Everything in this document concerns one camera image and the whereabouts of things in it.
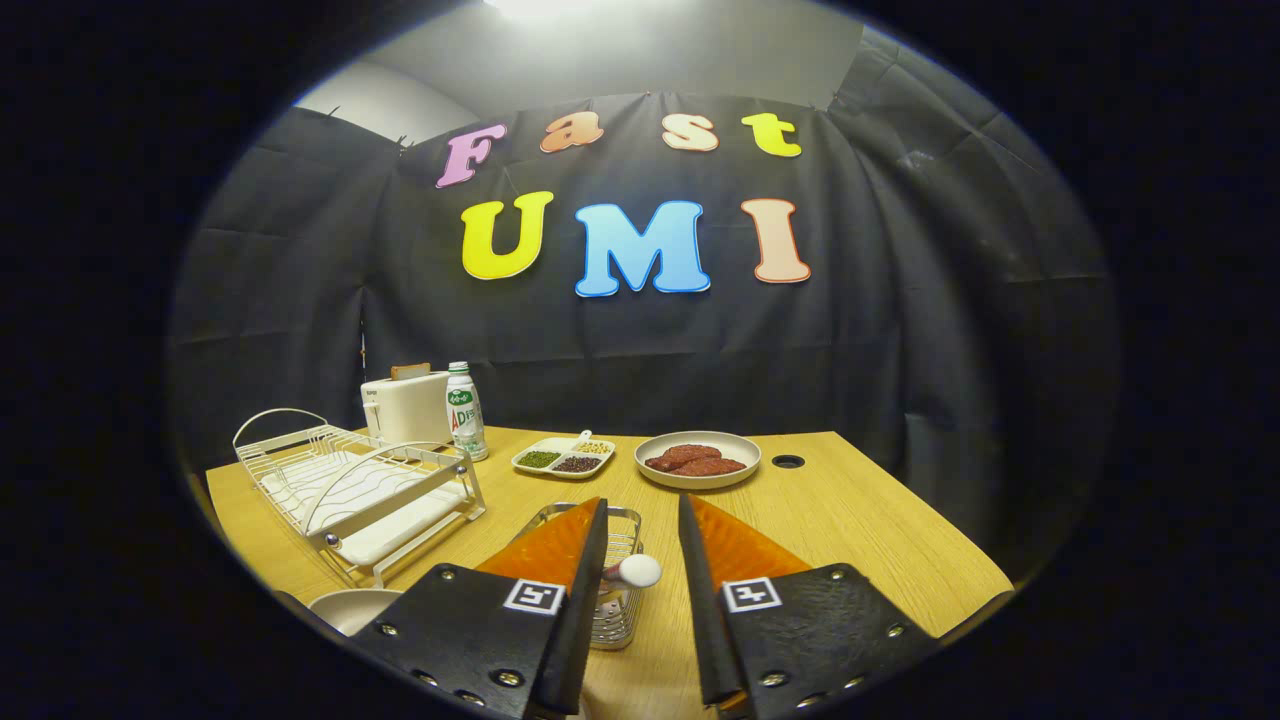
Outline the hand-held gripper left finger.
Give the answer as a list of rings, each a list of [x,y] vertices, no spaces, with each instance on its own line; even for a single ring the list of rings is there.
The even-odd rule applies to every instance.
[[[579,712],[604,570],[608,502],[562,512],[568,579],[440,562],[348,639],[422,693],[429,719],[564,719]]]

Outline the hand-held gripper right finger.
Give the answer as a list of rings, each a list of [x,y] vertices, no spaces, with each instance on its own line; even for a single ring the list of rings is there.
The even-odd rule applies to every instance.
[[[846,562],[812,566],[691,495],[678,501],[701,701],[719,719],[844,719],[940,642]]]

